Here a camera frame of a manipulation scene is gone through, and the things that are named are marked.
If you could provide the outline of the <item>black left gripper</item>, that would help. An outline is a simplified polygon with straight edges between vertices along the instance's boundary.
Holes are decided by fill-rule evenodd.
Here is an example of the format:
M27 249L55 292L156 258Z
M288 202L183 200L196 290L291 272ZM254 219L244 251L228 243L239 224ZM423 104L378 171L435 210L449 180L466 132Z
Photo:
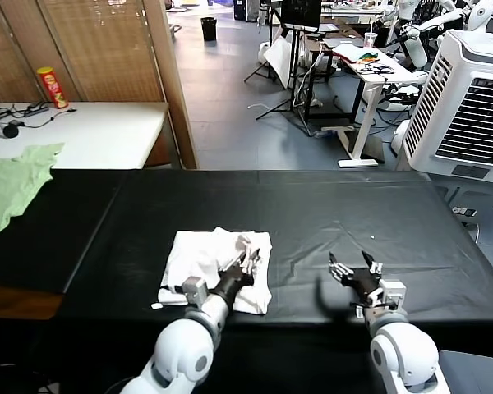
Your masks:
M245 286L254 284L253 272L261 261L260 249L241 251L228 265L228 269L219 273L220 280L215 286L215 294L226 302L234 302L238 292Z

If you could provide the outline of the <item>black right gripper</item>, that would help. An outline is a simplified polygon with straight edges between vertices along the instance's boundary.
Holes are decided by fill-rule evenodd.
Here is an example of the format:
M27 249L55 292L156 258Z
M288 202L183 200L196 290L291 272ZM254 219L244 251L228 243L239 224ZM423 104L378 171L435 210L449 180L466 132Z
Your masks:
M380 279L383 264L375 258L362 251L362 256L368 268L350 269L340 263L332 252L329 252L330 275L343 286L352 288L358 297L361 306L374 306L378 303L380 294Z

